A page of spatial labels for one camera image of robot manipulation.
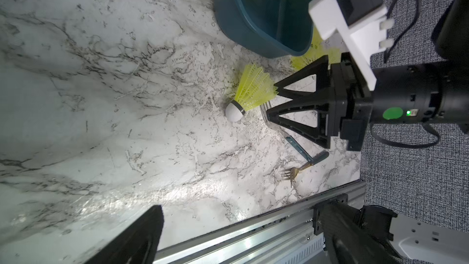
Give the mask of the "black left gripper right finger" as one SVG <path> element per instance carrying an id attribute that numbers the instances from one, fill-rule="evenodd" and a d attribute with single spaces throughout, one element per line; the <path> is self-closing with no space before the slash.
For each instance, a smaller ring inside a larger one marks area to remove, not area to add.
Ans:
<path id="1" fill-rule="evenodd" d="M 331 207 L 324 221 L 326 251 L 333 264 L 397 264 L 391 247 L 390 224 L 397 214 L 377 205 L 355 209 L 347 204 Z"/>

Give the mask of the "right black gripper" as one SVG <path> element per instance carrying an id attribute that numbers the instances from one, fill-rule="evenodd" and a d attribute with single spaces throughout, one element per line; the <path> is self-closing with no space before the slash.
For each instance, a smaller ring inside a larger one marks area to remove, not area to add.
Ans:
<path id="1" fill-rule="evenodd" d="M 330 148 L 330 134 L 347 141 L 348 151 L 359 152 L 370 122 L 371 92 L 355 63 L 341 61 L 331 65 L 333 99 L 329 106 L 328 66 L 329 57 L 322 56 L 275 83 L 278 95 L 289 102 L 269 108 L 267 120 L 323 149 Z"/>

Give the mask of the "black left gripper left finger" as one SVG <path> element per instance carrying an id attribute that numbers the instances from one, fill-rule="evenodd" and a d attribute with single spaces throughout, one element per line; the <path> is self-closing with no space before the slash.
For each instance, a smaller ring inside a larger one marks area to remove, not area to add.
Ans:
<path id="1" fill-rule="evenodd" d="M 163 226 L 162 206 L 154 205 L 87 263 L 151 264 L 155 260 Z"/>

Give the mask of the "yellow shuttlecock four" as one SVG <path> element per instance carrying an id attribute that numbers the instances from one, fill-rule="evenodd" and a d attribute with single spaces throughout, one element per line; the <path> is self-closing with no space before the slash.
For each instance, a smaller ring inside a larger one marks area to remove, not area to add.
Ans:
<path id="1" fill-rule="evenodd" d="M 262 66 L 248 64 L 244 67 L 234 98 L 225 109 L 225 116 L 230 122 L 238 122 L 246 112 L 271 101 L 277 94 L 270 74 Z"/>

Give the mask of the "teal plastic storage box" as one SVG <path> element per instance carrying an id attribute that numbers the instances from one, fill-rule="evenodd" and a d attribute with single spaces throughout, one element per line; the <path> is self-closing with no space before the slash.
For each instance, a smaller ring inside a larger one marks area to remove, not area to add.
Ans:
<path id="1" fill-rule="evenodd" d="M 229 39 L 262 57 L 301 56 L 313 37 L 311 1 L 214 0 L 214 14 Z"/>

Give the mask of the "yellow shuttlecock five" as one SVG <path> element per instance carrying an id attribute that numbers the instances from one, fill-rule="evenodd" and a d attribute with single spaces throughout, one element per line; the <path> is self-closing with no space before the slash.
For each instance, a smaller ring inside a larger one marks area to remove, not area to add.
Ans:
<path id="1" fill-rule="evenodd" d="M 328 56 L 329 64 L 340 62 L 341 51 L 338 48 L 324 48 L 323 46 L 310 47 L 309 50 L 303 55 L 298 57 L 291 57 L 290 65 L 295 71 L 301 70 L 317 59 Z"/>

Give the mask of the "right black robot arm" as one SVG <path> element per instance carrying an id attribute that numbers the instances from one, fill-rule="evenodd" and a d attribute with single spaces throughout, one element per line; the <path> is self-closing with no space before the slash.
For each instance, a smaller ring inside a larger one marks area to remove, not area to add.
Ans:
<path id="1" fill-rule="evenodd" d="M 360 151 L 376 124 L 420 124 L 436 139 L 435 123 L 469 130 L 469 0 L 453 0 L 432 33 L 440 62 L 370 67 L 396 46 L 383 0 L 313 0 L 309 14 L 320 36 L 339 33 L 348 51 L 340 62 L 327 56 L 277 83 L 287 101 L 266 111 L 268 121 L 330 148 L 332 137 Z"/>

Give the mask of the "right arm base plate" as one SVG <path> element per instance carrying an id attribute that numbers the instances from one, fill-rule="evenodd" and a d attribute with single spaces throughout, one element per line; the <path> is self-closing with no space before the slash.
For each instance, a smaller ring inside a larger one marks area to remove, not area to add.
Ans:
<path id="1" fill-rule="evenodd" d="M 313 208 L 312 227 L 314 229 L 314 235 L 323 233 L 324 221 L 328 219 L 331 214 L 331 207 L 337 204 L 347 204 L 348 195 L 339 194 L 331 199 L 326 199 L 316 204 Z"/>

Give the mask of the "green handled knife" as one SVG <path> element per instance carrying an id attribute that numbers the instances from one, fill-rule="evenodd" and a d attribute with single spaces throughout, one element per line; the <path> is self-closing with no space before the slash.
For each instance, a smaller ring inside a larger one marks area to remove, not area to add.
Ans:
<path id="1" fill-rule="evenodd" d="M 285 139 L 289 142 L 289 144 L 308 162 L 312 162 L 313 158 L 310 154 L 290 135 L 287 135 Z"/>

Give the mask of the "aluminium front rail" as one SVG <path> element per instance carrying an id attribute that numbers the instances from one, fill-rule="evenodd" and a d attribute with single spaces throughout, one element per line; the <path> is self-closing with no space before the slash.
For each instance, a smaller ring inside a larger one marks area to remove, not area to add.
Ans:
<path id="1" fill-rule="evenodd" d="M 320 204 L 337 200 L 359 209 L 365 182 L 340 187 L 162 249 L 156 264 L 326 263 Z"/>

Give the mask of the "green handled fork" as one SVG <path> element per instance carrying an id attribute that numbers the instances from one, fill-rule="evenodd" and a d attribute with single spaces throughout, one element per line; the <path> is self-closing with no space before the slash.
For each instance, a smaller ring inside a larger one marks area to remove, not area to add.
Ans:
<path id="1" fill-rule="evenodd" d="M 289 169 L 285 169 L 280 173 L 280 176 L 283 180 L 290 181 L 291 185 L 293 184 L 295 178 L 298 176 L 298 174 L 306 169 L 308 169 L 311 166 L 317 165 L 318 163 L 324 161 L 329 157 L 329 152 L 328 151 L 322 151 L 321 153 L 317 154 L 312 158 L 311 161 L 306 162 L 303 166 L 301 167 L 291 167 Z"/>

